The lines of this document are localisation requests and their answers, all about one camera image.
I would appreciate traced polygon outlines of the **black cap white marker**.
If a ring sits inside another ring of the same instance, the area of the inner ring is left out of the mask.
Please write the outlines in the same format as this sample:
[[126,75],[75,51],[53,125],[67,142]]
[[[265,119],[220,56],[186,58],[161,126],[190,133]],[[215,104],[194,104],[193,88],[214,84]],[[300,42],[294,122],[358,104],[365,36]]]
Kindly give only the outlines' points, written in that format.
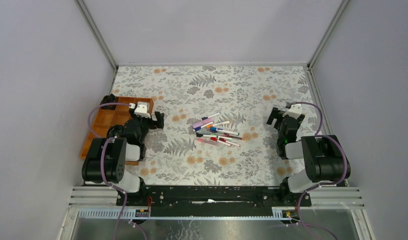
[[198,138],[216,138],[217,137],[217,135],[215,135],[215,134],[196,133],[195,135]]

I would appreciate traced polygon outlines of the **translucent pink pen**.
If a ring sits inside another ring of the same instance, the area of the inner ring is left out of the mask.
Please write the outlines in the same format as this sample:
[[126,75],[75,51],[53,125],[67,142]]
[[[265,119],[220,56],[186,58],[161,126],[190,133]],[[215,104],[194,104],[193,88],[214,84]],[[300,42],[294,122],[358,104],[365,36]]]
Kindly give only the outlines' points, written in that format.
[[206,139],[206,138],[196,138],[196,140],[200,143],[204,143],[204,144],[209,144],[209,145],[213,145],[213,146],[218,146],[219,143],[217,141],[211,140],[211,139]]

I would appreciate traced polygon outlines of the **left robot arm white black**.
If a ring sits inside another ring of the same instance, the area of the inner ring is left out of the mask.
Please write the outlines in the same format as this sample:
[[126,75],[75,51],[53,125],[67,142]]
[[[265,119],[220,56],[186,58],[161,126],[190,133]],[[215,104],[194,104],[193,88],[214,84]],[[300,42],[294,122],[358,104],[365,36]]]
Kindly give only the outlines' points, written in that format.
[[138,115],[128,119],[123,125],[121,136],[94,138],[82,165],[83,180],[128,193],[128,199],[136,206],[144,204],[147,192],[141,188],[143,180],[128,173],[125,164],[126,161],[142,161],[149,130],[164,128],[165,114],[159,111],[154,114],[155,120]]

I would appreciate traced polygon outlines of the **orange cap white marker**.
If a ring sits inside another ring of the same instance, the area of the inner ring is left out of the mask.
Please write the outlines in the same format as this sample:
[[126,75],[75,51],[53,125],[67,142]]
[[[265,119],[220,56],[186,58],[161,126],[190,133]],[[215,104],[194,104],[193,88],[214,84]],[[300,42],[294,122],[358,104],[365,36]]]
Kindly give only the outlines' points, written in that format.
[[231,121],[223,121],[223,122],[218,122],[218,123],[212,123],[206,126],[206,128],[211,128],[211,127],[218,127],[218,126],[223,126],[223,125],[229,125]]

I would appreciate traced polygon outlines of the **blue cap white marker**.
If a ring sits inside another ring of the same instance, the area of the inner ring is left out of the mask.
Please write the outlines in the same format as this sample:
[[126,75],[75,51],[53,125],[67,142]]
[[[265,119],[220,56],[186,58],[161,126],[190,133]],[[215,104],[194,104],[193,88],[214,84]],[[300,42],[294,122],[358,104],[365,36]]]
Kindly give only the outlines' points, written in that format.
[[224,133],[224,134],[229,134],[229,135],[234,135],[234,136],[239,136],[240,135],[239,132],[225,130],[225,129],[218,128],[218,127],[210,127],[210,130],[214,131],[214,132],[219,132],[219,133]]

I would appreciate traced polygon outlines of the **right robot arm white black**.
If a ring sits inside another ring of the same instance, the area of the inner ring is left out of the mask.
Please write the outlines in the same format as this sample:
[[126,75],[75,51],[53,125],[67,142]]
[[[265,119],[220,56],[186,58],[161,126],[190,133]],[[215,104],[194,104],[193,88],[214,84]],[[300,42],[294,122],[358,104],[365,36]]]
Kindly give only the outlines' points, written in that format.
[[276,151],[283,160],[302,159],[304,169],[285,177],[280,185],[279,201],[293,205],[299,194],[320,186],[337,185],[351,175],[350,163],[335,135],[311,135],[297,139],[305,116],[301,104],[288,110],[273,107],[267,124],[277,130]]

